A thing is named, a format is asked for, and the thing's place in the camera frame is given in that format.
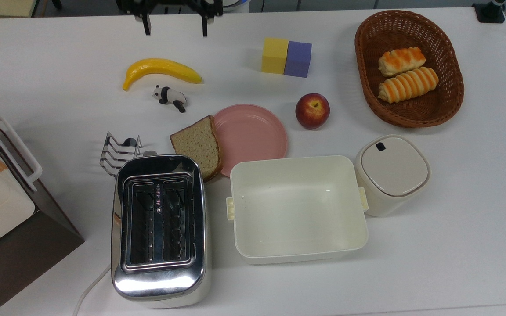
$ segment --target metal toast rack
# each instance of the metal toast rack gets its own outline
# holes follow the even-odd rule
[[[101,152],[99,164],[111,176],[116,177],[118,170],[130,160],[142,156],[153,156],[157,154],[155,151],[146,151],[142,153],[142,141],[138,138],[126,138],[119,143],[111,132],[107,132],[105,144]]]

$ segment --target toaster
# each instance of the toaster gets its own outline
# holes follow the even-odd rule
[[[210,289],[204,184],[178,154],[127,162],[116,176],[111,268],[116,291],[149,308],[195,304]]]

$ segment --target pink plate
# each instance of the pink plate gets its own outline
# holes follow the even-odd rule
[[[229,106],[214,116],[216,134],[223,151],[221,174],[229,176],[240,162],[284,158],[286,131],[269,110],[253,104]]]

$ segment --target microwave handle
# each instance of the microwave handle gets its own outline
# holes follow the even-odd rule
[[[33,170],[33,172],[27,176],[26,172],[20,168],[16,160],[13,158],[13,156],[10,154],[9,150],[4,146],[3,142],[0,139],[0,147],[3,149],[6,156],[9,157],[9,160],[14,165],[14,167],[18,170],[18,173],[21,175],[23,180],[28,184],[30,190],[33,192],[36,192],[36,188],[34,187],[34,182],[40,178],[42,175],[42,167],[37,162],[37,160],[34,158],[30,150],[26,148],[25,143],[21,140],[21,138],[18,136],[17,132],[14,131],[14,129],[11,127],[11,125],[5,120],[5,118],[0,117],[0,128],[2,128],[3,131],[5,131],[5,134],[9,138],[9,140],[13,143],[13,145],[17,148],[18,152],[21,154],[21,156],[24,158],[28,166]]]

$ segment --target container handle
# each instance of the container handle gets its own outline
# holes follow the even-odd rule
[[[235,205],[233,204],[233,198],[226,198],[225,206],[228,210],[228,220],[233,220],[235,218]]]
[[[23,180],[28,184],[30,190],[33,192],[36,192],[36,188],[34,187],[34,182],[40,178],[40,175],[42,175],[42,167],[37,162],[36,158],[31,154],[30,150],[26,148],[25,143],[21,140],[21,138],[18,136],[17,132],[14,131],[14,129],[11,127],[11,125],[5,120],[5,118],[0,117],[0,123],[3,125],[3,130],[6,132],[6,135],[8,136],[9,140],[13,143],[14,146],[16,146],[18,152],[23,156],[23,158],[26,160],[28,166],[32,168],[33,172],[27,176],[25,171],[20,168],[16,160],[13,158],[13,156],[10,154],[10,152],[5,147],[4,143],[0,139],[0,147],[5,152],[5,154],[8,156],[11,163],[16,167],[18,170],[18,173],[21,175]]]
[[[364,188],[359,188],[360,195],[360,204],[362,204],[362,209],[364,212],[368,211],[368,200],[366,199],[366,191]]]

